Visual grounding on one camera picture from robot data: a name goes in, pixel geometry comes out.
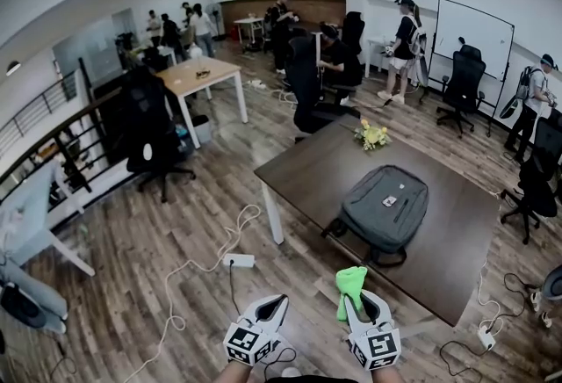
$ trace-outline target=white table leg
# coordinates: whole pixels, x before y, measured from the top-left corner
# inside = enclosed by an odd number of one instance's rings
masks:
[[[240,71],[234,74],[234,84],[236,85],[236,96],[238,97],[240,116],[242,118],[242,122],[246,124],[248,122],[248,114],[246,113],[246,100],[244,100],[244,90],[242,89],[242,79],[240,77]]]
[[[79,268],[81,271],[86,272],[89,276],[93,277],[96,275],[96,272],[82,259],[70,250],[67,246],[65,246],[55,235],[51,232],[48,232],[51,235],[51,244],[59,250],[74,266]]]
[[[54,181],[59,185],[59,188],[61,188],[61,191],[67,197],[67,200],[74,205],[77,212],[84,214],[84,208],[80,205],[80,202],[78,202],[78,197],[74,195],[68,185],[64,183],[64,178],[62,176],[62,167],[60,164],[57,164],[54,168]]]
[[[187,109],[187,104],[185,103],[185,97],[178,96],[177,101],[179,102],[179,107],[182,109],[185,125],[187,126],[187,129],[190,132],[193,145],[195,146],[195,148],[200,148],[201,144],[199,144],[199,139],[197,137],[197,134],[195,133],[195,127],[193,126],[193,122],[191,122],[191,116],[189,110]]]
[[[559,379],[560,377],[562,377],[562,371],[558,371],[555,373],[551,373],[550,375],[547,375],[546,377],[544,377],[544,381],[554,381],[555,379]]]
[[[435,329],[443,325],[443,321],[438,319],[433,314],[421,319],[414,325],[408,325],[407,327],[400,327],[400,338],[406,339],[412,336],[420,335],[421,333],[426,333],[432,329]]]
[[[279,219],[279,211],[277,210],[277,203],[271,197],[270,188],[267,184],[262,182],[263,198],[265,199],[265,209],[270,218],[271,233],[273,234],[273,241],[276,244],[281,244],[285,240],[283,237],[283,229],[281,228],[281,220]]]
[[[371,53],[372,44],[367,41],[367,56],[365,56],[365,78],[369,78],[369,72],[371,71]]]

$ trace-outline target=wooden floor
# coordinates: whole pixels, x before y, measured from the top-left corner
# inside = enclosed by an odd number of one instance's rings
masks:
[[[260,78],[271,89],[281,87],[271,72],[270,55],[240,55],[238,45],[232,42],[218,47],[219,58],[242,65],[243,80]],[[517,168],[502,155],[506,132],[494,126],[492,137],[487,138],[486,123],[475,117],[475,133],[459,140],[454,128],[436,126],[439,99],[434,95],[424,106],[417,104],[419,94],[414,94],[407,96],[405,106],[381,109],[376,97],[383,87],[381,78],[384,76],[365,79],[355,97],[365,117],[387,126],[391,137],[407,141],[490,192],[516,184]],[[223,226],[233,227],[245,205],[263,206],[253,170],[292,145],[298,132],[292,124],[292,107],[280,103],[277,94],[248,88],[249,123],[243,125],[234,89],[218,86],[212,102],[201,93],[194,104],[197,112],[208,114],[213,121],[213,142],[184,165],[195,170],[196,181],[173,177],[167,205],[160,203],[157,184],[141,194],[131,182],[59,232],[60,238],[96,269],[94,278],[63,261],[52,249],[27,265],[34,277],[55,287],[70,305],[68,333],[59,339],[76,361],[78,372],[69,376],[63,366],[53,381],[122,382],[156,351],[169,312],[163,286],[166,274],[188,258],[205,266],[214,264],[217,250],[227,239]],[[501,209],[506,211],[508,206],[504,203]],[[346,326],[335,319],[335,273],[353,263],[331,242],[322,240],[320,232],[287,204],[280,203],[280,214],[286,238],[281,247],[271,240],[266,213],[244,230],[238,251],[255,254],[256,267],[234,269],[238,305],[243,309],[259,297],[288,294],[291,305],[280,333],[298,352],[297,367],[303,372],[370,381],[348,353]],[[525,247],[521,220],[510,222],[503,226],[497,222],[483,272],[482,299],[493,297],[503,310],[513,313],[520,309],[521,301],[504,288],[504,273],[516,272],[525,281],[540,283],[560,264],[562,223],[545,220]],[[80,229],[82,223],[88,234]],[[399,325],[427,315],[382,278],[368,277],[365,287],[387,300]],[[450,377],[438,354],[440,346],[450,339],[481,350],[478,325],[495,310],[479,306],[476,287],[474,282],[471,302],[455,329],[443,325],[402,342],[399,369],[405,381],[478,381],[470,372],[465,379]],[[226,363],[221,341],[236,318],[228,272],[223,267],[209,274],[188,268],[171,279],[171,289],[176,313],[186,319],[187,329],[171,329],[160,359],[133,381],[212,381]],[[4,312],[0,328],[6,335],[18,381],[47,381],[59,358],[54,342]],[[541,330],[537,316],[527,309],[521,317],[506,320],[496,341],[493,350],[481,359],[455,345],[445,355],[453,371],[471,365],[484,374],[485,382],[536,382],[562,367],[562,321],[555,322],[549,331]],[[272,366],[268,376],[281,368]],[[254,374],[256,381],[263,381],[263,366]]]

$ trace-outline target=green object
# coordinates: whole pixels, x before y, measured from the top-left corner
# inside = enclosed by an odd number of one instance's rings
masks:
[[[347,321],[348,316],[343,303],[343,296],[349,295],[355,304],[355,308],[359,311],[363,307],[361,302],[361,290],[363,282],[367,275],[367,268],[363,266],[353,266],[348,269],[342,269],[335,274],[335,285],[342,294],[340,298],[340,306],[337,308],[337,320]]]

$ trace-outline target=white shirt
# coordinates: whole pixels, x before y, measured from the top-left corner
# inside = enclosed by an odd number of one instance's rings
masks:
[[[202,13],[203,16],[199,17],[197,13],[193,13],[190,18],[190,25],[195,29],[195,35],[201,36],[206,35],[211,32],[209,25],[211,24],[211,19],[207,13]]]
[[[540,64],[537,64],[532,70],[534,72],[530,75],[529,97],[524,103],[535,113],[540,113],[544,102],[535,98],[535,88],[538,88],[540,91],[544,91],[548,88],[548,81]]]
[[[148,20],[148,28],[150,29],[150,36],[160,36],[160,27],[162,24],[160,23],[160,19],[158,18],[150,18]]]

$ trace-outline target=yellow flowers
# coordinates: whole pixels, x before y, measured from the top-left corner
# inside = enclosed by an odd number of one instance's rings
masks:
[[[377,146],[384,146],[390,142],[387,131],[385,126],[370,126],[367,119],[361,119],[361,127],[355,130],[355,137],[363,143],[363,150],[374,150]]]

